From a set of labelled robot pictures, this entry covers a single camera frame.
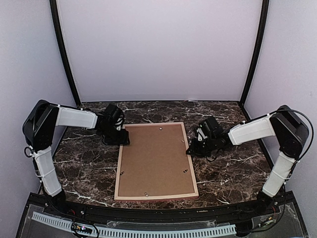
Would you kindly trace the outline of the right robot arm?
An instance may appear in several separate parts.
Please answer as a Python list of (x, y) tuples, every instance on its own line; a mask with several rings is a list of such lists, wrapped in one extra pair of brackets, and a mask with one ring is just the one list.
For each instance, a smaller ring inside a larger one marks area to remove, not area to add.
[(278, 157), (259, 192), (263, 196), (253, 203), (253, 211), (263, 215), (272, 207), (271, 198), (291, 178), (296, 165), (310, 149), (314, 135), (314, 126), (304, 113), (282, 105), (273, 112), (242, 121), (229, 129), (223, 129), (215, 117), (210, 116), (196, 127), (195, 137), (186, 153), (209, 157), (213, 151), (274, 137), (278, 143)]

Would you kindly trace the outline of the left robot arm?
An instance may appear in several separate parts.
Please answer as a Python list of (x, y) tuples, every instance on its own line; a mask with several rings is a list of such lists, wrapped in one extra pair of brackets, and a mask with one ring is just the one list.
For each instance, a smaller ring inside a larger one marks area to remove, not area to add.
[(129, 132), (124, 129), (124, 122), (123, 110), (113, 104), (101, 113), (94, 113), (39, 100), (25, 120), (22, 132), (30, 151), (28, 157), (33, 158), (37, 177), (46, 194), (55, 197), (63, 191), (53, 164), (52, 144), (56, 127), (92, 129), (102, 138), (104, 145), (128, 145)]

